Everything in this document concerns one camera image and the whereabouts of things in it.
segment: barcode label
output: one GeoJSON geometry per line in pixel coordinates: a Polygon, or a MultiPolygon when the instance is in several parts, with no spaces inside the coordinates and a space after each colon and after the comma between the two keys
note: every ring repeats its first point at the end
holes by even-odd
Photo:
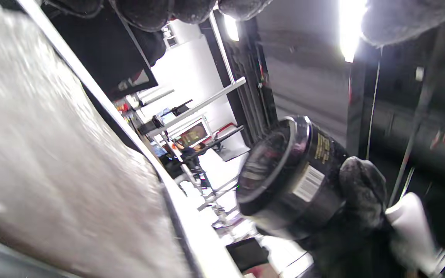
{"type": "Polygon", "coordinates": [[[293,190],[293,194],[309,202],[317,193],[323,180],[324,174],[309,165],[305,174],[298,181],[298,186],[293,190]]]}

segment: person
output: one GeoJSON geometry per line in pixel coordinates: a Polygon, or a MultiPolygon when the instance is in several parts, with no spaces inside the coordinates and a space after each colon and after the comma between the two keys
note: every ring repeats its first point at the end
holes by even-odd
{"type": "MultiPolygon", "coordinates": [[[[202,142],[199,144],[196,144],[191,147],[185,147],[182,145],[180,141],[175,141],[175,146],[182,152],[182,160],[185,161],[187,158],[191,157],[192,155],[198,153],[203,148],[206,147],[206,145],[202,142]]],[[[195,175],[200,179],[200,187],[201,188],[210,188],[210,183],[205,178],[205,171],[202,169],[202,166],[200,166],[200,160],[198,156],[194,157],[191,161],[187,161],[187,166],[190,168],[192,172],[195,173],[195,175]]]]}
{"type": "MultiPolygon", "coordinates": [[[[193,146],[193,148],[185,147],[185,146],[183,146],[183,144],[180,141],[175,141],[175,146],[176,146],[176,148],[178,148],[178,150],[180,150],[180,152],[182,152],[183,160],[186,160],[190,156],[194,155],[195,153],[198,153],[201,149],[206,147],[206,145],[202,142],[199,144],[196,144],[195,146],[193,146]]],[[[198,157],[194,158],[194,162],[195,162],[196,166],[199,166],[200,160],[198,159],[198,157]]]]}

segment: metal pole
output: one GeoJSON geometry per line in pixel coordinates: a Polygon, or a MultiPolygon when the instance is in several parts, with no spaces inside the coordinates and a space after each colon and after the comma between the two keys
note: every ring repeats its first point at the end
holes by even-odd
{"type": "Polygon", "coordinates": [[[173,113],[175,110],[178,110],[178,109],[182,108],[182,106],[187,105],[187,104],[189,104],[192,101],[193,100],[189,100],[187,102],[184,102],[182,105],[176,106],[175,108],[173,108],[173,109],[169,110],[168,112],[162,114],[161,117],[164,117],[164,116],[168,115],[169,113],[173,113]]]}
{"type": "Polygon", "coordinates": [[[406,169],[406,165],[408,164],[409,156],[411,155],[411,151],[413,150],[413,145],[415,144],[416,135],[420,130],[420,124],[422,123],[423,118],[425,118],[425,114],[427,112],[430,100],[434,93],[437,70],[443,63],[444,58],[445,58],[445,23],[442,26],[440,26],[440,28],[437,31],[436,42],[434,44],[434,49],[432,50],[432,54],[426,70],[427,72],[426,78],[423,81],[422,92],[420,93],[418,105],[415,110],[415,117],[413,119],[413,129],[411,131],[408,140],[408,145],[406,146],[406,151],[404,152],[403,161],[401,162],[401,167],[399,168],[399,173],[397,174],[396,183],[394,184],[394,188],[391,193],[391,198],[389,200],[388,207],[392,206],[392,203],[394,202],[394,197],[396,196],[396,192],[399,189],[401,180],[403,179],[404,171],[406,169]]]}
{"type": "Polygon", "coordinates": [[[177,116],[173,121],[167,123],[164,127],[158,128],[156,130],[153,130],[153,131],[149,132],[148,136],[154,137],[157,134],[160,134],[161,132],[167,130],[168,128],[170,128],[172,126],[174,126],[175,124],[181,122],[185,118],[188,118],[190,115],[192,115],[193,113],[197,112],[198,110],[200,110],[200,109],[204,108],[205,106],[211,104],[214,100],[217,100],[218,98],[222,97],[223,95],[227,95],[229,92],[235,90],[236,88],[240,87],[241,85],[243,85],[245,83],[246,83],[246,80],[245,80],[244,77],[238,79],[235,84],[229,85],[228,87],[222,89],[221,91],[219,91],[218,93],[216,93],[212,97],[209,97],[206,100],[204,100],[203,102],[201,102],[200,104],[192,107],[187,112],[184,112],[180,116],[177,116]]]}
{"type": "Polygon", "coordinates": [[[408,191],[408,186],[411,182],[411,178],[413,177],[413,173],[415,172],[415,167],[412,167],[408,173],[408,177],[406,178],[406,182],[404,183],[403,191],[401,192],[401,196],[399,197],[399,200],[406,194],[406,191],[408,191]]]}
{"type": "Polygon", "coordinates": [[[382,59],[382,47],[380,48],[380,57],[377,62],[377,76],[375,78],[375,89],[374,89],[374,100],[372,102],[372,113],[370,114],[370,125],[369,125],[369,140],[367,141],[367,153],[365,159],[369,159],[370,155],[370,138],[372,137],[372,122],[374,120],[374,109],[375,109],[375,99],[377,97],[377,85],[379,84],[379,72],[380,72],[380,60],[382,59]]]}
{"type": "Polygon", "coordinates": [[[158,100],[160,100],[161,98],[165,97],[166,95],[169,95],[170,93],[173,93],[175,90],[171,89],[168,90],[167,92],[161,93],[160,95],[158,95],[157,97],[152,98],[151,100],[147,100],[145,103],[143,101],[140,101],[140,106],[141,107],[145,107],[151,103],[154,103],[158,100]]]}
{"type": "Polygon", "coordinates": [[[224,49],[223,39],[221,38],[221,33],[219,32],[219,27],[217,27],[216,17],[214,16],[214,11],[209,14],[209,21],[212,25],[212,30],[214,31],[214,36],[216,37],[217,46],[219,46],[219,51],[221,51],[222,61],[226,66],[226,71],[228,72],[229,80],[231,84],[235,83],[233,72],[231,71],[231,66],[229,64],[228,56],[226,55],[226,50],[224,49]]]}
{"type": "Polygon", "coordinates": [[[223,195],[225,195],[226,193],[230,192],[231,190],[233,190],[233,189],[236,188],[237,186],[238,186],[237,184],[236,184],[236,185],[233,185],[230,189],[228,189],[228,190],[224,190],[221,194],[217,194],[217,193],[216,193],[216,196],[215,196],[215,197],[213,197],[213,198],[207,200],[205,203],[203,203],[201,206],[199,206],[199,207],[197,208],[198,211],[202,211],[208,204],[210,204],[210,203],[214,203],[217,199],[221,198],[223,195]]]}

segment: red object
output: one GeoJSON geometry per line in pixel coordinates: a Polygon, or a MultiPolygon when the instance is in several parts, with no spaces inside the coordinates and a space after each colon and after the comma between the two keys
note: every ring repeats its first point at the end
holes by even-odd
{"type": "MultiPolygon", "coordinates": [[[[216,136],[218,133],[220,133],[221,131],[223,131],[223,130],[229,128],[229,127],[236,127],[236,124],[235,124],[235,123],[229,123],[229,124],[225,125],[224,127],[220,128],[220,129],[214,134],[214,136],[216,136]]],[[[202,142],[203,142],[204,144],[208,144],[210,141],[212,141],[212,136],[207,137],[207,139],[203,140],[202,142]]]]}

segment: white surface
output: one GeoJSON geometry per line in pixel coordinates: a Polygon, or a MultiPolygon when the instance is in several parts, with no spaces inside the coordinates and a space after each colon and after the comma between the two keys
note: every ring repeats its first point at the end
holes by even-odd
{"type": "Polygon", "coordinates": [[[162,178],[162,181],[166,185],[168,193],[172,198],[178,217],[187,236],[188,244],[193,251],[198,265],[203,271],[203,275],[207,278],[241,277],[241,273],[231,260],[228,252],[224,246],[220,244],[220,241],[218,241],[216,233],[210,226],[203,223],[196,209],[187,203],[187,199],[174,183],[173,179],[141,142],[140,138],[128,126],[113,104],[108,100],[104,92],[92,79],[92,76],[85,70],[76,55],[58,34],[57,30],[41,11],[40,7],[36,5],[33,0],[19,0],[19,3],[25,8],[30,17],[38,23],[56,50],[67,61],[69,66],[88,87],[91,93],[104,106],[106,111],[108,111],[114,120],[127,133],[130,139],[139,147],[145,157],[150,160],[153,167],[162,178]]]}
{"type": "MultiPolygon", "coordinates": [[[[143,109],[147,118],[166,107],[175,107],[190,99],[191,108],[223,89],[216,64],[204,36],[187,41],[166,52],[152,67],[152,72],[160,86],[173,88],[171,95],[143,109]]],[[[223,96],[200,111],[204,113],[212,130],[229,123],[236,123],[228,98],[223,96]]],[[[236,134],[224,145],[231,149],[244,146],[243,138],[236,134]]]]}

